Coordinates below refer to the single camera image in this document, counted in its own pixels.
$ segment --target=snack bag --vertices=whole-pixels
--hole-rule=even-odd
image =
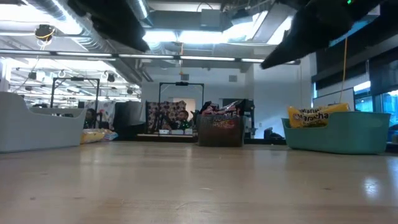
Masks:
[[[349,111],[348,103],[340,103],[319,108],[298,110],[288,108],[289,121],[292,128],[317,128],[328,124],[329,116],[333,112]]]

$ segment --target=plastic bin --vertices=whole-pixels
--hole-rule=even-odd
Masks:
[[[335,112],[322,128],[291,128],[282,118],[287,145],[338,154],[379,154],[386,150],[390,114]]]

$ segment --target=metal frame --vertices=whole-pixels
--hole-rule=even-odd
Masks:
[[[152,60],[202,60],[211,62],[241,62],[241,63],[262,63],[263,58],[235,58],[235,57],[205,57],[193,55],[149,55],[149,54],[108,54],[91,52],[59,52],[51,50],[11,50],[0,49],[0,55],[7,57],[37,57],[40,58],[96,58],[97,60],[117,60],[119,58],[138,58]],[[300,60],[294,60],[286,65],[299,65]]]
[[[175,83],[164,83],[164,82],[161,82],[161,83],[159,83],[159,99],[158,99],[157,102],[160,103],[160,96],[162,94],[162,92],[161,92],[162,85],[166,84],[166,85],[176,85],[176,86],[178,86],[179,83],[181,83],[181,82],[175,82]],[[187,84],[187,85],[179,85],[179,86],[200,85],[202,87],[201,104],[203,105],[205,103],[205,84],[203,84],[203,83],[184,83],[184,84]]]
[[[55,82],[57,80],[70,80],[70,81],[85,81],[85,80],[93,80],[97,82],[97,88],[96,88],[96,95],[95,95],[95,113],[97,112],[98,109],[98,95],[100,93],[100,79],[99,78],[80,78],[80,77],[71,77],[71,78],[53,78],[52,79],[52,88],[51,88],[51,101],[50,101],[50,108],[52,108],[53,103],[54,103],[54,93],[55,93]]]

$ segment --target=table surface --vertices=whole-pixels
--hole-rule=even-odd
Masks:
[[[0,154],[1,224],[398,223],[398,158],[102,142]]]

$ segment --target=fluorescent light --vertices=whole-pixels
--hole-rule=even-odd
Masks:
[[[35,94],[35,93],[17,93],[19,95],[24,95],[24,96],[31,96],[31,97],[40,97],[40,98],[51,98],[51,94]],[[95,100],[95,96],[84,96],[84,95],[54,95],[54,98],[57,99],[62,99],[62,98],[76,98],[79,100]],[[129,96],[99,96],[98,100],[104,101],[104,100],[139,100],[136,96],[134,95],[129,95]]]
[[[97,89],[97,86],[79,86],[80,88],[89,88],[89,89]],[[114,86],[100,86],[101,90],[115,90],[117,89]]]
[[[235,58],[226,58],[226,57],[201,57],[201,56],[181,56],[182,60],[213,60],[213,61],[222,61],[222,62],[233,62]]]
[[[129,54],[120,54],[121,58],[146,58],[146,59],[173,59],[171,55],[129,55]]]
[[[146,42],[173,42],[177,41],[177,36],[173,31],[148,30],[142,39]]]
[[[285,31],[290,29],[290,26],[292,25],[292,20],[293,20],[292,16],[286,18],[285,21],[281,23],[281,25],[275,30],[274,34],[268,40],[267,44],[273,44],[273,45],[280,44],[284,38]]]
[[[50,55],[50,52],[41,50],[0,50],[0,54],[27,54],[27,55]]]
[[[262,63],[263,61],[264,61],[264,59],[242,58],[242,62]]]
[[[61,56],[83,56],[83,57],[112,57],[111,54],[85,53],[85,52],[57,52]]]
[[[221,32],[183,31],[178,41],[186,44],[219,44],[228,40]]]
[[[88,60],[102,60],[102,61],[108,61],[108,62],[114,62],[116,61],[116,58],[98,58],[98,57],[92,57],[92,58],[87,58]]]
[[[364,82],[364,83],[354,86],[354,91],[361,91],[361,90],[364,90],[364,89],[367,89],[370,87],[371,87],[371,82],[367,81],[367,82]]]

